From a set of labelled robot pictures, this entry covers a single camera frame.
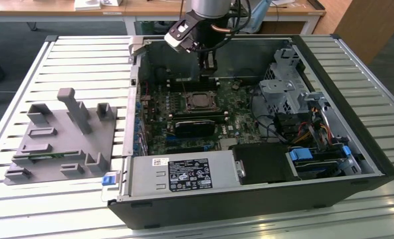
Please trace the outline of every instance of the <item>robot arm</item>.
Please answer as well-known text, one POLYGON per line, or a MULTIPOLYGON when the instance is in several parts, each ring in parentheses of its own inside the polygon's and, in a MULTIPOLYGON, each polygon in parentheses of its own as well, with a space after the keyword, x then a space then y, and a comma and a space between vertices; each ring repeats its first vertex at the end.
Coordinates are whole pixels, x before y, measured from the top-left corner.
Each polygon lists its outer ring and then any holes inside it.
POLYGON ((242 8, 241 0, 193 0, 193 10, 175 23, 165 36, 166 42, 179 51, 198 53, 201 76, 207 77, 218 70, 217 49, 229 43, 235 33, 246 27, 251 19, 250 0, 246 0, 249 11, 242 8), (238 26, 241 17, 247 21, 238 26), (237 26, 227 28, 230 18, 237 18, 237 26))

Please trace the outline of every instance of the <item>blue latch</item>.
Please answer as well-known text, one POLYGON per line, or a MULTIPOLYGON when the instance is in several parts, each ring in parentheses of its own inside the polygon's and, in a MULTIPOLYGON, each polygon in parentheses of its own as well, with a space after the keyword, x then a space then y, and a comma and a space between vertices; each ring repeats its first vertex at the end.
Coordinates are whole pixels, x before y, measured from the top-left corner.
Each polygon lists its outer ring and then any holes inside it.
POLYGON ((309 148, 296 148, 290 152, 292 160, 305 160, 305 159, 313 159, 312 153, 309 148))
POLYGON ((350 156, 352 151, 350 151, 349 146, 344 146, 342 149, 344 149, 344 152, 345 152, 346 156, 350 156))
POLYGON ((116 184, 116 176, 104 176, 103 177, 103 186, 110 186, 116 184))

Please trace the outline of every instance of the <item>computer motherboard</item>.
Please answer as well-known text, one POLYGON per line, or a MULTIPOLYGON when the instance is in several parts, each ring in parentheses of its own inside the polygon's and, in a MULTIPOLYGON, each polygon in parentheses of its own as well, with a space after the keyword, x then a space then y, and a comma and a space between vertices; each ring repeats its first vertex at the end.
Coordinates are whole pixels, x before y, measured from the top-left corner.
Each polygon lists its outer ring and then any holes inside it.
POLYGON ((227 150, 262 140, 249 107, 253 86, 237 79, 213 81, 209 91, 189 91, 186 79, 177 85, 143 88, 149 155, 227 150))

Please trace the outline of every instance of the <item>copper pipe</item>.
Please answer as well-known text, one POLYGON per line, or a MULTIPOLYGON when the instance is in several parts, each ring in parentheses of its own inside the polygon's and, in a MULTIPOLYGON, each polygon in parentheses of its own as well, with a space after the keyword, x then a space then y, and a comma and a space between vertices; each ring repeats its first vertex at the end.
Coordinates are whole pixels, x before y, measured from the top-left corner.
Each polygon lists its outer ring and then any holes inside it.
POLYGON ((217 32, 231 33, 231 30, 230 30, 229 28, 218 27, 215 24, 211 24, 211 28, 213 28, 217 32))

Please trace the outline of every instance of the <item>power supply label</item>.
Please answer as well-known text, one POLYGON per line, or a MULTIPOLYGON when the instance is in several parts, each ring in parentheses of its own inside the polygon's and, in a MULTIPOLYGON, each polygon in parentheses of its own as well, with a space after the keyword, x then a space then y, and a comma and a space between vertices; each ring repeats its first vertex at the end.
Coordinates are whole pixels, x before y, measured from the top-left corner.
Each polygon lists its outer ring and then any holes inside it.
POLYGON ((213 188, 209 159, 170 161, 169 188, 171 192, 213 188))

